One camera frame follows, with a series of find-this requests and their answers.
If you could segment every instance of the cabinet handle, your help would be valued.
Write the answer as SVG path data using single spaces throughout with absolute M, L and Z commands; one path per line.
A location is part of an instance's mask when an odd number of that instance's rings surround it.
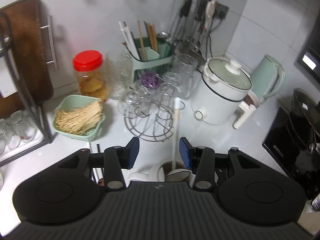
M 52 60 L 47 61 L 45 64 L 46 65 L 51 65 L 53 64 L 54 70 L 58 71 L 59 67 L 57 64 L 57 60 L 56 60 L 56 54 L 54 52 L 54 46 L 53 46 L 53 36 L 52 36 L 52 27 L 51 27 L 51 15 L 47 16 L 47 25 L 46 26 L 42 26 L 40 27 L 41 30 L 44 29 L 48 29 L 48 33 L 49 33 L 49 43 L 50 43 L 50 50 L 51 50 L 51 56 L 52 56 Z

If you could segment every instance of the light green kettle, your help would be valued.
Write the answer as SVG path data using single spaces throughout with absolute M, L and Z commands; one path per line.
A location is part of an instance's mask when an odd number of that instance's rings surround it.
M 276 95 L 284 83 L 285 72 L 282 65 L 270 55 L 265 55 L 251 74 L 252 92 L 263 103 Z

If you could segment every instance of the red lid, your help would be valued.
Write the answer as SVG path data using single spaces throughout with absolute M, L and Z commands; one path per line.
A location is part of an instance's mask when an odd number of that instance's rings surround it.
M 78 72 L 92 71 L 101 66 L 102 55 L 96 50 L 86 50 L 78 53 L 72 63 L 73 68 Z

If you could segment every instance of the cutting board rack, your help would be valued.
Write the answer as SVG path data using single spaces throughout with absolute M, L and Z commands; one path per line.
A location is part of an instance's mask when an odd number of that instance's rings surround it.
M 43 146 L 48 143 L 52 143 L 52 135 L 50 133 L 50 128 L 48 123 L 46 122 L 46 119 L 43 118 L 44 115 L 42 113 L 42 108 L 38 107 L 36 105 L 36 102 L 34 98 L 32 97 L 26 82 L 24 80 L 23 75 L 20 75 L 20 81 L 17 80 L 16 74 L 14 72 L 14 69 L 12 67 L 12 62 L 9 57 L 8 51 L 9 49 L 15 49 L 14 48 L 14 42 L 6 44 L 4 39 L 4 35 L 8 37 L 12 36 L 12 29 L 11 29 L 11 23 L 7 15 L 4 13 L 4 11 L 0 10 L 0 45 L 2 47 L 2 52 L 0 54 L 0 57 L 4 57 L 7 67 L 9 69 L 10 75 L 12 77 L 12 80 L 17 88 L 17 94 L 25 107 L 25 111 L 27 111 L 30 118 L 33 120 L 35 125 L 38 127 L 39 131 L 42 133 L 43 137 L 42 140 L 38 140 L 37 144 L 32 145 L 28 149 L 23 149 L 21 152 L 17 152 L 14 155 L 10 155 L 8 158 L 0 162 L 0 167 Z

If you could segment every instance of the chopsticks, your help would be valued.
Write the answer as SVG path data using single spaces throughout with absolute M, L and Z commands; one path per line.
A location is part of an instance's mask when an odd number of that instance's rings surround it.
M 157 44 L 157 38 L 156 38 L 156 28 L 155 25 L 151 25 L 150 23 L 144 22 L 144 25 L 146 27 L 146 31 L 148 34 L 148 38 L 150 41 L 151 49 L 153 49 L 155 52 L 158 52 L 158 44 Z
M 145 49 L 144 49 L 144 44 L 143 44 L 143 39 L 142 39 L 142 34 L 141 34 L 140 21 L 138 20 L 137 23 L 138 23 L 140 46 L 141 46 L 141 48 L 142 48 L 143 61 L 147 61 L 146 51 L 145 51 Z
M 137 50 L 137 46 L 135 44 L 135 38 L 130 32 L 129 27 L 126 25 L 126 22 L 118 22 L 120 26 L 120 30 L 122 32 L 122 35 L 124 37 L 124 44 L 129 52 L 132 54 L 134 58 L 140 61 L 147 61 L 147 54 L 145 50 L 145 44 L 143 42 L 143 37 L 142 37 L 142 32 L 141 32 L 141 26 L 140 26 L 140 21 L 137 20 L 138 24 L 138 31 L 139 31 L 139 41 L 140 41 L 140 46 L 141 46 L 141 55 L 139 54 Z M 150 47 L 153 49 L 155 52 L 158 52 L 158 44 L 157 44 L 157 37 L 156 37 L 156 28 L 154 24 L 150 24 L 147 22 L 144 22 L 146 31 L 147 31 L 147 36 L 149 39 Z

